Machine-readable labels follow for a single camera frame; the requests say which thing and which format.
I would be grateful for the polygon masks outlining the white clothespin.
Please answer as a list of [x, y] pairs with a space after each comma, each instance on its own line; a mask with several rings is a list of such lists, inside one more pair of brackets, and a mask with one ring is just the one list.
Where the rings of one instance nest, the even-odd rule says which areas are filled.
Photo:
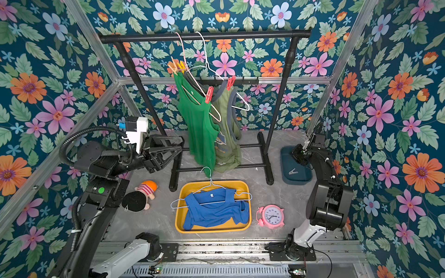
[[299, 172], [296, 171], [296, 169], [294, 168], [294, 169], [292, 169], [291, 171], [288, 172], [288, 175], [292, 176], [292, 175], [295, 175], [295, 174], [298, 174], [298, 173]]

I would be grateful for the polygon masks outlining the blue tank top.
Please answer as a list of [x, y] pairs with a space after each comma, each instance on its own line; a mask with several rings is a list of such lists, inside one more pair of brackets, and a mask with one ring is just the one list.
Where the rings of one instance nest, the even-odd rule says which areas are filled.
[[207, 192], [190, 193], [185, 197], [187, 214], [183, 229], [213, 228], [233, 220], [234, 224], [247, 224], [250, 220], [249, 202], [236, 200], [236, 190], [216, 188]]

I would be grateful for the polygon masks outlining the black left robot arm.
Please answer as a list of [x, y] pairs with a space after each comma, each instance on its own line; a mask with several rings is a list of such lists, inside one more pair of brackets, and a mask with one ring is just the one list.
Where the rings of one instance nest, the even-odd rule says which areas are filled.
[[127, 151], [119, 151], [100, 142], [89, 141], [78, 151], [77, 161], [72, 162], [67, 156], [68, 147], [82, 135], [99, 130], [95, 127], [76, 132], [60, 146], [59, 156], [63, 163], [93, 177], [72, 206], [73, 228], [59, 259], [48, 274], [50, 278], [118, 278], [143, 259], [157, 260], [163, 256], [159, 237], [141, 233], [104, 265], [91, 266], [129, 186], [129, 181], [120, 176], [143, 168], [150, 173], [164, 169], [181, 154], [184, 139], [154, 134], [142, 140], [140, 153], [133, 144], [127, 145]]

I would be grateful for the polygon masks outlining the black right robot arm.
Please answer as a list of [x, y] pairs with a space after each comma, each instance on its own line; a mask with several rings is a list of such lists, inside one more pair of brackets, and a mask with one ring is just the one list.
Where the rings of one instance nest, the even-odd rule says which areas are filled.
[[314, 133], [291, 152], [298, 164], [313, 168], [315, 185], [307, 202], [307, 219], [287, 236], [285, 254], [290, 260], [311, 259], [316, 239], [346, 225], [353, 193], [340, 182], [325, 138], [324, 134]]

